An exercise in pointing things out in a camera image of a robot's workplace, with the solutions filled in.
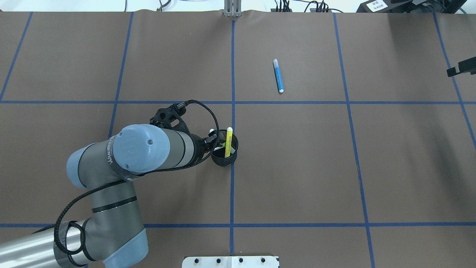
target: black cup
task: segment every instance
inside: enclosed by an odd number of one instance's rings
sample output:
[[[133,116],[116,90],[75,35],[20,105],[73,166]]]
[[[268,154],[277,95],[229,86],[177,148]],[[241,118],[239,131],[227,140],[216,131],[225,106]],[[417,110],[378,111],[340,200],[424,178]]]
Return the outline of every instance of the black cup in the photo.
[[[227,136],[227,130],[226,129],[220,129],[220,143],[225,142]],[[231,165],[235,162],[238,156],[238,138],[235,136],[233,133],[233,138],[231,139],[231,147],[235,149],[235,152],[231,154],[229,157],[225,157],[225,148],[220,148],[218,150],[212,151],[211,152],[211,159],[215,164],[219,166],[228,166]]]

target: yellow marker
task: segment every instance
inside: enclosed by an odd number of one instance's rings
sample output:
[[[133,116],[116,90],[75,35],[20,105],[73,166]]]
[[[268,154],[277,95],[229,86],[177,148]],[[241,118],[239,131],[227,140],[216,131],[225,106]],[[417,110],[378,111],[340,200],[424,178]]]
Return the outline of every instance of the yellow marker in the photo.
[[[227,128],[227,142],[225,143],[225,158],[230,157],[231,152],[231,137],[233,137],[233,128]]]

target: white mounting plate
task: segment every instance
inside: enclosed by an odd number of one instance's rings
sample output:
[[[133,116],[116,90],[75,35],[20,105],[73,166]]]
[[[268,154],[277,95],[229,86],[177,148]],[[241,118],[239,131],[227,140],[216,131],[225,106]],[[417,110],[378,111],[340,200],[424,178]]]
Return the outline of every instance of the white mounting plate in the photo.
[[[187,257],[182,268],[279,268],[277,256]]]

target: sticker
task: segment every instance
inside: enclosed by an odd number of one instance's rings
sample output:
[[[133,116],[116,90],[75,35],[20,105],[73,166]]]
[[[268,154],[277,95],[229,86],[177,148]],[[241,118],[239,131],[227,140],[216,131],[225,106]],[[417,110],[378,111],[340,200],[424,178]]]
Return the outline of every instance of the sticker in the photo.
[[[384,0],[376,0],[376,1],[368,3],[367,7],[370,9],[370,11],[376,12],[384,8],[387,8],[388,6],[387,4],[385,4]]]

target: gray metal bracket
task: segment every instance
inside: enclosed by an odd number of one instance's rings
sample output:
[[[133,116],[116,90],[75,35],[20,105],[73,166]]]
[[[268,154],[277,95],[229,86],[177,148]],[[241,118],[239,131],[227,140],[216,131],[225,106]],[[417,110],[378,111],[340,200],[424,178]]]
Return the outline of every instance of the gray metal bracket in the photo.
[[[241,0],[225,0],[225,17],[241,17]]]

